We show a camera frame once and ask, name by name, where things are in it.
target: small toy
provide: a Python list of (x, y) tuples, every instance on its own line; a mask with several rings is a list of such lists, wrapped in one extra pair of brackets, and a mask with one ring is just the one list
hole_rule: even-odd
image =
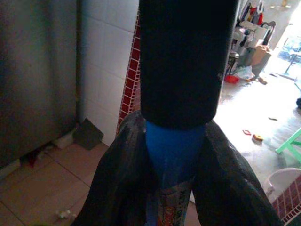
[(243, 130), (243, 133), (246, 134), (246, 135), (248, 135), (248, 136), (252, 135), (251, 132), (248, 131), (248, 130), (246, 130), (246, 129)]
[(252, 137), (252, 139), (253, 139), (254, 141), (259, 141), (259, 142), (262, 142), (262, 141), (263, 141), (263, 137), (260, 136), (260, 135), (257, 135), (257, 134), (254, 134), (253, 137)]

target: green plastic chair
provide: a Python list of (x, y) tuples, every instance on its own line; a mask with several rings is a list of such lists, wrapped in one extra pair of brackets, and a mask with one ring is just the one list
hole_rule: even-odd
[(283, 150), (286, 148), (295, 156), (295, 158), (301, 163), (301, 153), (298, 152), (294, 148), (293, 145), (301, 146), (301, 142), (296, 141), (296, 139), (301, 136), (301, 128), (298, 129), (297, 132), (295, 132), (287, 141), (285, 141), (278, 149), (276, 149), (276, 152), (278, 154), (282, 153)]

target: bottle label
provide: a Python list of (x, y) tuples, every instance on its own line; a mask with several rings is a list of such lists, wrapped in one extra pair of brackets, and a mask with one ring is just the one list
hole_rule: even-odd
[(159, 192), (158, 226), (184, 226), (192, 180)]

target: red tile border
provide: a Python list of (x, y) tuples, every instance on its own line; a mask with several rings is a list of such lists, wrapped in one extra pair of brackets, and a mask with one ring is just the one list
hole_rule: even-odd
[(272, 203), (279, 218), (286, 225), (301, 214), (301, 175)]
[(140, 21), (137, 14), (136, 27), (133, 35), (132, 48), (127, 67), (126, 81), (119, 111), (116, 134), (119, 133), (122, 120), (133, 111), (137, 85), (140, 82)]
[(140, 50), (140, 39), (135, 38), (135, 40), (134, 40), (134, 48)]

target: stainless steel refrigerator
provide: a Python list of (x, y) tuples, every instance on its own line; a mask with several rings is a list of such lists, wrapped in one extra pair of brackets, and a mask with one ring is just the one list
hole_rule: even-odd
[(0, 0), (0, 168), (75, 126), (76, 0)]

